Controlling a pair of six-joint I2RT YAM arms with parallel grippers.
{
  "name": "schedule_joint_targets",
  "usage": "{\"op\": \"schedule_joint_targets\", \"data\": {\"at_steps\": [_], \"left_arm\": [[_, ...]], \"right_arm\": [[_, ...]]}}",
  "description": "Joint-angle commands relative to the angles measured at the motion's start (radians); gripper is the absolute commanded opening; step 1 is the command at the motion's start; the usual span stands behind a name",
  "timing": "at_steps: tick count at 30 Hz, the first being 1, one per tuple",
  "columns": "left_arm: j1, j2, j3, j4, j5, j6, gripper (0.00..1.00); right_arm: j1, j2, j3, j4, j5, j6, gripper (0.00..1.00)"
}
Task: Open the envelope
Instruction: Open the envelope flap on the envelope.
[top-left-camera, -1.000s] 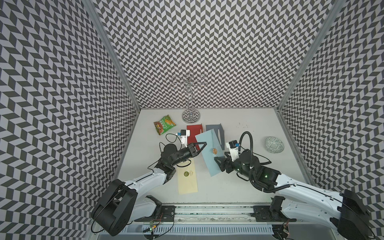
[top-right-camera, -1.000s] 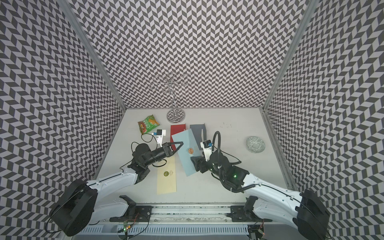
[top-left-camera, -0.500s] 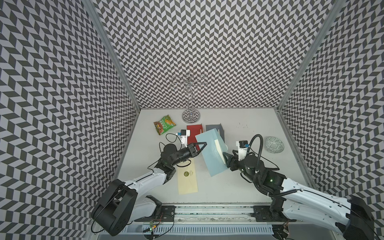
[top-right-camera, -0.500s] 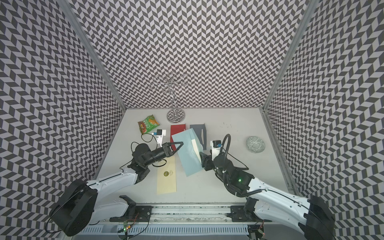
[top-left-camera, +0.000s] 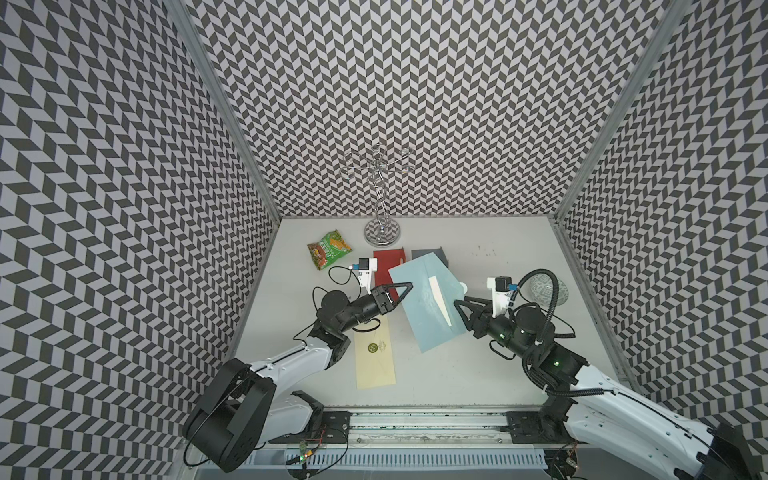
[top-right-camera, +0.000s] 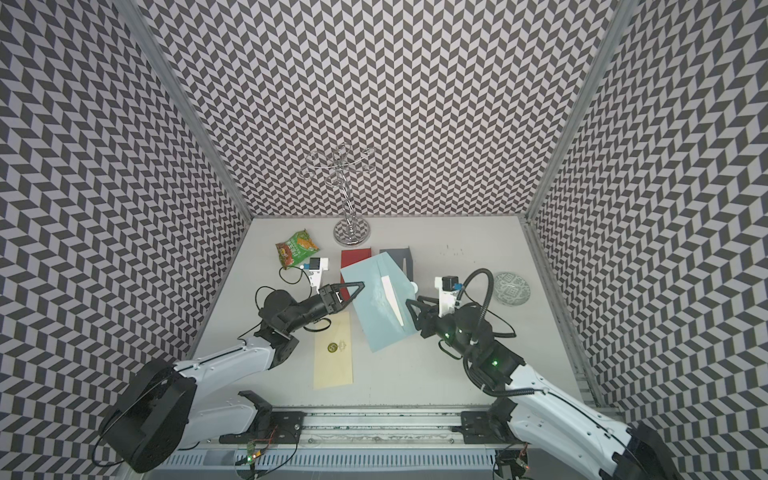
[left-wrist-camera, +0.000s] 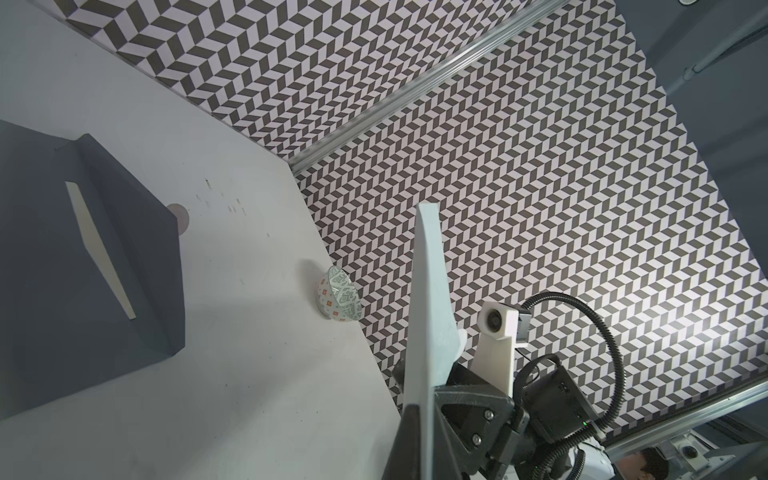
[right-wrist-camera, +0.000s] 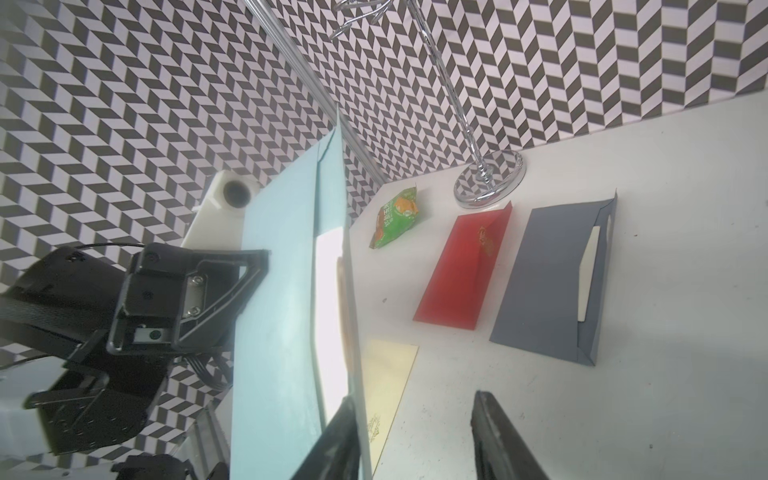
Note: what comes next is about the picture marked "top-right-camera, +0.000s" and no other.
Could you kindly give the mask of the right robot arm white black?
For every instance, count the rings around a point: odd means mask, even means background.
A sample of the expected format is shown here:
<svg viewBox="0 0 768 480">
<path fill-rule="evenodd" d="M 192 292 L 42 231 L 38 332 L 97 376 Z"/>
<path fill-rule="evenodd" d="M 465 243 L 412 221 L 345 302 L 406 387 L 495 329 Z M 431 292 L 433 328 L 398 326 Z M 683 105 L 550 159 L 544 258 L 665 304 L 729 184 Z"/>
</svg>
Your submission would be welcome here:
<svg viewBox="0 0 768 480">
<path fill-rule="evenodd" d="M 538 447 L 587 479 L 680 478 L 658 432 L 610 418 L 546 380 L 496 338 L 480 306 L 440 315 L 436 300 L 418 297 L 406 308 L 421 336 L 438 337 L 470 383 L 493 398 L 484 417 L 499 441 Z"/>
</svg>

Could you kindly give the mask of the cream yellow envelope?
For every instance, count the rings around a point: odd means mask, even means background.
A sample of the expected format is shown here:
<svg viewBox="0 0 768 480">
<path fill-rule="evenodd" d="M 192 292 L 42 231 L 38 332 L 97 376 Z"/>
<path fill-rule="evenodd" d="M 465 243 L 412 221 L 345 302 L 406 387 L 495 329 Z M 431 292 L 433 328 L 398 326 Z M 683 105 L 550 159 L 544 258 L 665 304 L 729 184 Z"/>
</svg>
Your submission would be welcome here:
<svg viewBox="0 0 768 480">
<path fill-rule="evenodd" d="M 314 336 L 315 390 L 354 382 L 350 315 L 342 312 L 332 315 L 330 320 L 330 326 Z"/>
</svg>

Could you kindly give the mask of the light blue envelope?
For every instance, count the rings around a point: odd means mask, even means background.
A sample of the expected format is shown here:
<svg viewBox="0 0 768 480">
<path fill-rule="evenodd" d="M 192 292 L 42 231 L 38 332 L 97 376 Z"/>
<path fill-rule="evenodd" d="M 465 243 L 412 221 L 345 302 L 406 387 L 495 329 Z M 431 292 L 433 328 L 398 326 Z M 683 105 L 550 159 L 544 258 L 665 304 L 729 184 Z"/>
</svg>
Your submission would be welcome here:
<svg viewBox="0 0 768 480">
<path fill-rule="evenodd" d="M 352 301 L 368 345 L 378 352 L 416 333 L 406 301 L 418 286 L 408 279 L 389 253 L 380 253 L 341 269 L 346 283 L 364 288 Z"/>
</svg>

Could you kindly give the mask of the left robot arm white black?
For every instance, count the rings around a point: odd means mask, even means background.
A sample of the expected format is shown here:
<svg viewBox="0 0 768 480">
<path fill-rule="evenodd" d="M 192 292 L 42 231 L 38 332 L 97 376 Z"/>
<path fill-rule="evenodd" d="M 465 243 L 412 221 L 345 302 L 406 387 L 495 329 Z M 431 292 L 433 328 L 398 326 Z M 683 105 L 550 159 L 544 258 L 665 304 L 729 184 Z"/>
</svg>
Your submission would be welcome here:
<svg viewBox="0 0 768 480">
<path fill-rule="evenodd" d="M 206 399 L 281 365 L 299 343 L 295 331 L 342 312 L 364 288 L 361 281 L 325 285 L 301 302 L 285 290 L 273 290 L 258 311 L 259 324 L 237 346 L 196 360 L 149 361 L 106 410 L 98 442 L 133 471 L 146 473 L 178 448 L 208 439 L 273 439 L 273 407 L 255 392 L 241 391 L 218 406 L 206 405 Z"/>
</svg>

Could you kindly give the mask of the dark grey envelope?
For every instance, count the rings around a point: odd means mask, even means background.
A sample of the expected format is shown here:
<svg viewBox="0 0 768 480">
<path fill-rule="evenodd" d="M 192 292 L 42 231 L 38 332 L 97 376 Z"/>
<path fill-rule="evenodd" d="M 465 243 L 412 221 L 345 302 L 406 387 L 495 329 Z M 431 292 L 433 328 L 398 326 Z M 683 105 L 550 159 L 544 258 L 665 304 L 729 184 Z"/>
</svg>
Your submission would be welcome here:
<svg viewBox="0 0 768 480">
<path fill-rule="evenodd" d="M 408 280 L 411 282 L 414 281 L 414 262 L 409 247 L 381 249 L 380 253 L 389 255 L 395 264 L 403 271 Z"/>
</svg>

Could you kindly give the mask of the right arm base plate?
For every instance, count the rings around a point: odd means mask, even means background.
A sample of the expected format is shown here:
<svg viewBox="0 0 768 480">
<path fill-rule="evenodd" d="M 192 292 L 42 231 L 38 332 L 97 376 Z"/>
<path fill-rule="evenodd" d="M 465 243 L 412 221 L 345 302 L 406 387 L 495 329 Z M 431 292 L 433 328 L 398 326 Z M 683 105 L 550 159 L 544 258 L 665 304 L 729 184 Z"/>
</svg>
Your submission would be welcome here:
<svg viewBox="0 0 768 480">
<path fill-rule="evenodd" d="M 536 443 L 529 431 L 531 412 L 524 407 L 529 395 L 499 397 L 486 410 L 462 411 L 460 424 L 450 431 L 462 436 L 465 444 Z"/>
</svg>

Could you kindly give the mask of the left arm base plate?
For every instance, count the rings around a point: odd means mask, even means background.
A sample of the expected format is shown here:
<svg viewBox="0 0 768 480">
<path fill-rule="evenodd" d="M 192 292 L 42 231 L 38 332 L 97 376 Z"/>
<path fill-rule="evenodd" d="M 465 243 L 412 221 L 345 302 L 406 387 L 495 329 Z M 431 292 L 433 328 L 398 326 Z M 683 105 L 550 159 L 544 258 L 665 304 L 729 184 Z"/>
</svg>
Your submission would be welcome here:
<svg viewBox="0 0 768 480">
<path fill-rule="evenodd" d="M 240 432 L 219 437 L 220 444 L 267 442 L 297 444 L 301 439 L 306 413 L 299 410 L 276 411 L 272 404 L 253 391 L 239 391 L 238 396 L 256 410 L 254 419 Z"/>
</svg>

